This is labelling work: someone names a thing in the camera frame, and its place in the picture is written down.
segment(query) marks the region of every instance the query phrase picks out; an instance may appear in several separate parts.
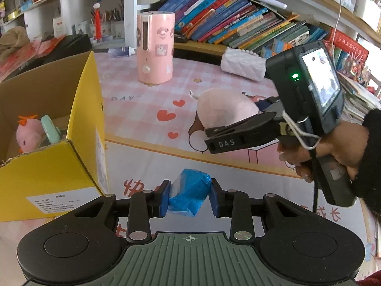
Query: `plush toy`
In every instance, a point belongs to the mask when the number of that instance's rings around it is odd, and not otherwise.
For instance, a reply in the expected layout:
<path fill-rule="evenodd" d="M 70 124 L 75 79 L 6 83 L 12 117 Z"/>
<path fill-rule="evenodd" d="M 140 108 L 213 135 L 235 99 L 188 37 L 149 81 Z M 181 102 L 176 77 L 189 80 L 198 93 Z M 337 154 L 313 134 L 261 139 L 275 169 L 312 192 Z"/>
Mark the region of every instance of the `plush toy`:
<path fill-rule="evenodd" d="M 197 114 L 205 129 L 223 127 L 259 113 L 258 106 L 241 92 L 211 88 L 192 98 L 198 100 Z"/>
<path fill-rule="evenodd" d="M 20 146 L 20 153 L 30 153 L 38 148 L 45 140 L 46 135 L 38 116 L 19 116 L 19 126 L 16 130 L 16 141 Z"/>

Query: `yellow cardboard box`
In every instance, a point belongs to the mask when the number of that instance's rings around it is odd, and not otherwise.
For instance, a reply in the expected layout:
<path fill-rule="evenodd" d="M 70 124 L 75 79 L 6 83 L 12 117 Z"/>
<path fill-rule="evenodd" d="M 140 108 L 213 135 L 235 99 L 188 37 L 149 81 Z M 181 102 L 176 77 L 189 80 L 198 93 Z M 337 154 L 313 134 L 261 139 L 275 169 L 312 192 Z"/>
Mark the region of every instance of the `yellow cardboard box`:
<path fill-rule="evenodd" d="M 103 99 L 93 52 L 0 83 L 0 221 L 59 216 L 107 192 Z M 18 116 L 49 115 L 66 138 L 18 152 Z"/>

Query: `pink humidifier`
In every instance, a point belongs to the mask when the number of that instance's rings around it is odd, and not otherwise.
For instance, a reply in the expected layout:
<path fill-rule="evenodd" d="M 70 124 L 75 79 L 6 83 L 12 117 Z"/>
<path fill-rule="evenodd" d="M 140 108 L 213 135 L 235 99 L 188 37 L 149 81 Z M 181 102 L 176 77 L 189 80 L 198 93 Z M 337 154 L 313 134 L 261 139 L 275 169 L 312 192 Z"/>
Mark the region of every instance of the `pink humidifier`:
<path fill-rule="evenodd" d="M 172 78 L 175 14 L 143 12 L 138 14 L 136 55 L 139 81 L 162 84 Z"/>

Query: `person's arm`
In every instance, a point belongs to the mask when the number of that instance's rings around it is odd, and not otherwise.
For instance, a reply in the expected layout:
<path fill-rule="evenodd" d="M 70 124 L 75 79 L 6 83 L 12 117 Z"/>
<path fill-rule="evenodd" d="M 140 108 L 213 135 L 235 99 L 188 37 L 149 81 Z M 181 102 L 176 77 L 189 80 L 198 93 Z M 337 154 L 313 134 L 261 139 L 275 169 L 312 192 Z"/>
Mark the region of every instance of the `person's arm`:
<path fill-rule="evenodd" d="M 285 149 L 279 144 L 278 151 L 282 152 L 280 160 L 296 165 L 297 174 L 312 182 L 311 171 L 300 165 L 310 159 L 306 149 Z M 362 126 L 341 121 L 322 138 L 316 153 L 318 157 L 331 154 L 345 165 L 356 195 L 365 200 L 370 210 L 381 214 L 381 111 L 370 111 Z"/>

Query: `blue plastic package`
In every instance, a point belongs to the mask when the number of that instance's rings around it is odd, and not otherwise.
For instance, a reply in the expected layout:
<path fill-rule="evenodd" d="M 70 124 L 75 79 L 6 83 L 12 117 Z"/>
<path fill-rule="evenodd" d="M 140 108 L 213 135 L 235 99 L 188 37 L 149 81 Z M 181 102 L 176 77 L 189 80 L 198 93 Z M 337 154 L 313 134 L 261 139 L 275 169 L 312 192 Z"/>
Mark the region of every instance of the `blue plastic package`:
<path fill-rule="evenodd" d="M 211 182 L 206 173 L 184 169 L 171 186 L 168 210 L 195 217 L 209 194 Z"/>

